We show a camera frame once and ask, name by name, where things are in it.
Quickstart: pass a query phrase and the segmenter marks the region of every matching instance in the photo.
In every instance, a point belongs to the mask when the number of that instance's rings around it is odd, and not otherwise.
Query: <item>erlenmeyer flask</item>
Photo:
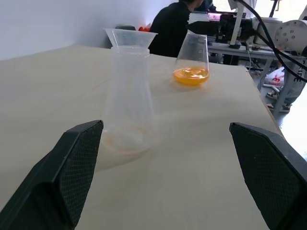
[[[209,78],[207,35],[188,31],[179,52],[175,79],[185,85],[200,85]]]
[[[118,37],[118,31],[109,34],[112,36],[110,40],[126,44],[123,38]],[[133,37],[126,37],[130,45],[115,45],[111,49],[113,76],[103,115],[102,143],[110,150],[129,154],[150,148],[154,140],[154,111],[147,80],[150,54],[148,47],[143,46],[144,37],[147,37],[149,46],[155,34],[128,32]]]

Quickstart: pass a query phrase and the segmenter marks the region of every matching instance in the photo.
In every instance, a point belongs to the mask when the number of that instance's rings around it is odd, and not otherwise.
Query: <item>table surface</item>
[[[0,207],[61,134],[103,119],[111,51],[70,46],[0,62]],[[231,122],[280,133],[242,67],[210,64],[201,89],[150,57],[159,140],[143,155],[102,146],[78,230],[267,230],[237,159]]]

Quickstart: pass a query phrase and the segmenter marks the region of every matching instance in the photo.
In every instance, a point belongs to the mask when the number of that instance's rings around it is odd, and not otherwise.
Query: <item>black cable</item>
[[[284,69],[286,71],[288,71],[290,74],[292,74],[294,77],[300,79],[301,81],[303,82],[307,82],[307,79],[305,78],[302,78],[300,76],[298,76],[296,73],[294,73],[285,63],[284,61],[282,60],[282,58],[280,57],[275,45],[274,45],[274,42],[268,32],[268,29],[267,27],[265,26],[263,20],[261,19],[261,17],[259,16],[259,14],[250,6],[248,5],[246,2],[244,2],[244,0],[234,0],[234,1],[238,1],[239,3],[241,3],[243,6],[245,6],[249,11],[251,11],[255,16],[256,18],[258,19],[259,21],[259,24],[262,26],[263,30],[264,30],[264,33],[265,35],[267,36],[268,40],[269,40],[269,43],[270,43],[270,47],[271,49],[273,50],[274,54],[276,55],[277,59],[279,60],[279,62],[282,64],[282,66],[284,67]]]
[[[257,34],[257,36],[258,36],[262,41],[264,41],[265,44],[267,44],[267,46],[269,46],[270,48],[272,48],[271,45],[270,45],[270,43],[268,42],[268,40],[266,40],[259,32],[256,32],[256,34]],[[300,68],[302,68],[302,69],[304,69],[304,70],[307,70],[307,66],[304,66],[302,63],[300,63],[300,62],[296,61],[295,59],[289,57],[288,55],[286,55],[285,53],[283,53],[283,52],[280,51],[280,50],[277,50],[277,52],[278,52],[281,56],[283,56],[284,58],[288,59],[289,61],[291,61],[291,62],[297,64]]]
[[[273,7],[272,7],[271,13],[269,15],[270,18],[273,17],[273,15],[274,15],[274,11],[275,11],[275,8],[276,8],[278,1],[279,0],[275,0],[274,3],[273,3]]]

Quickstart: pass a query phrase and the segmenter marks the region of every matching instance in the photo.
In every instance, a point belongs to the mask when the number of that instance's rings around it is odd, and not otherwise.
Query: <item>plastic funnel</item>
[[[118,46],[140,46],[148,49],[149,45],[157,35],[150,32],[133,30],[105,29],[112,45]]]

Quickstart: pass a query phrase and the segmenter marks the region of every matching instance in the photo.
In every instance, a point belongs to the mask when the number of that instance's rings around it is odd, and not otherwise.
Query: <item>black jacket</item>
[[[178,57],[187,35],[190,11],[185,3],[177,2],[162,9],[153,21],[150,32],[158,33],[149,46],[152,54]]]

